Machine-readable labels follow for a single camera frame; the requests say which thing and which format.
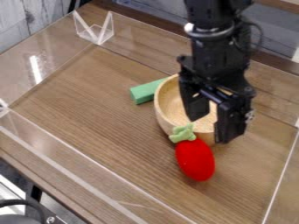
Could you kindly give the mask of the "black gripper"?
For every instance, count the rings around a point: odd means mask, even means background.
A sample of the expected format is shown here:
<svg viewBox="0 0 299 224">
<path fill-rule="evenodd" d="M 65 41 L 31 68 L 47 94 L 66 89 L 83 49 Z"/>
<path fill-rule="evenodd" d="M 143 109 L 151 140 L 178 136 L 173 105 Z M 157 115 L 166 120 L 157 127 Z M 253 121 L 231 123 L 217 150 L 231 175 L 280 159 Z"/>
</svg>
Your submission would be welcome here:
<svg viewBox="0 0 299 224">
<path fill-rule="evenodd" d="M 182 66 L 179 89 L 189 119 L 194 122 L 210 112 L 213 97 L 230 99 L 218 105 L 214 124 L 218 144 L 227 144 L 246 132 L 254 109 L 251 100 L 257 90 L 249 83 L 246 71 L 255 51 L 251 47 L 251 27 L 262 32 L 258 24 L 235 20 L 223 27 L 201 28 L 189 22 L 185 31 L 191 38 L 191 55 L 178 57 Z"/>
</svg>

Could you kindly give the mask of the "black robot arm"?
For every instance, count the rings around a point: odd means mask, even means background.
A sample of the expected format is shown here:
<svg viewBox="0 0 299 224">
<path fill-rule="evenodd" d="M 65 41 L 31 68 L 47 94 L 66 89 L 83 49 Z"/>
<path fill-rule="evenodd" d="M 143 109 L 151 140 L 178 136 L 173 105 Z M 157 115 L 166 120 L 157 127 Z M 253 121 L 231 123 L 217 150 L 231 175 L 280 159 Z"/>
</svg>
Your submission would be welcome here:
<svg viewBox="0 0 299 224">
<path fill-rule="evenodd" d="M 182 66 L 179 89 L 191 121 L 218 105 L 215 141 L 226 144 L 246 132 L 253 119 L 257 90 L 246 79 L 250 67 L 251 28 L 257 25 L 242 12 L 253 0 L 185 0 L 191 55 L 178 57 Z"/>
</svg>

